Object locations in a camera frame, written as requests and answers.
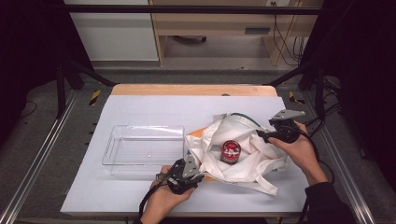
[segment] white table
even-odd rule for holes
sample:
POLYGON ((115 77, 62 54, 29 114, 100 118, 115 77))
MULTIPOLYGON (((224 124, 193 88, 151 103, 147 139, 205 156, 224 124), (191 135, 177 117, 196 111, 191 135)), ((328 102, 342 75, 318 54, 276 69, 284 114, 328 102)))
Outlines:
MULTIPOLYGON (((110 175, 102 165, 115 125, 181 125, 185 133, 190 133, 209 125, 213 115, 238 112, 271 128, 268 119, 284 108, 282 99, 275 96, 112 94, 61 212, 72 216, 134 216, 138 213, 151 181, 110 175)), ((277 196, 218 181, 204 181, 170 216, 284 217, 302 211, 304 188, 308 184, 293 162, 287 171, 272 172, 265 178, 279 188, 277 196)))

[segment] white bag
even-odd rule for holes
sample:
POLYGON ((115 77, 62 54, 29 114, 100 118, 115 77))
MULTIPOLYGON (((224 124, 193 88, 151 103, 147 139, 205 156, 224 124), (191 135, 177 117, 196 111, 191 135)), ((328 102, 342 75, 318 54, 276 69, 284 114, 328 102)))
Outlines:
POLYGON ((264 179, 274 170, 287 168, 287 154, 266 144, 256 130, 267 130, 242 114, 217 116, 207 128, 186 135, 186 143, 200 172, 217 180, 237 186, 277 195, 277 187, 264 179), (239 143, 242 151, 236 164, 220 160, 220 146, 228 140, 239 143))

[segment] transparent tray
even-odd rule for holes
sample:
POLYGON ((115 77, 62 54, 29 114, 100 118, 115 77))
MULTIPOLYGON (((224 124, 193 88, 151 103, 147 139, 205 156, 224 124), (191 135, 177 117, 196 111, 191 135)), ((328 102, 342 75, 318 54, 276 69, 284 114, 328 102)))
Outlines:
POLYGON ((111 175, 154 179, 184 155, 182 126, 114 126, 102 164, 111 175))

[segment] white panel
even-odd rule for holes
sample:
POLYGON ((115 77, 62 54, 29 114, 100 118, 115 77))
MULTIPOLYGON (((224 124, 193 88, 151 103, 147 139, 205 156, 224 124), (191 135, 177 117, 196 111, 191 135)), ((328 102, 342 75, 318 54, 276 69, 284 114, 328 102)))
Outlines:
MULTIPOLYGON (((147 5, 143 0, 64 0, 67 5, 147 5)), ((158 61, 148 13, 71 13, 91 61, 158 61)))

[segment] red can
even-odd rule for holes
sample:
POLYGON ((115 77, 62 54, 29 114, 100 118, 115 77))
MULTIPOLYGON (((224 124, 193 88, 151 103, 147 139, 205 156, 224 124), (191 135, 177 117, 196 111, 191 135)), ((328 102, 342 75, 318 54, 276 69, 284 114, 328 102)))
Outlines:
POLYGON ((230 165, 238 162, 241 155, 241 146, 234 140, 228 140, 221 146, 220 160, 230 165))

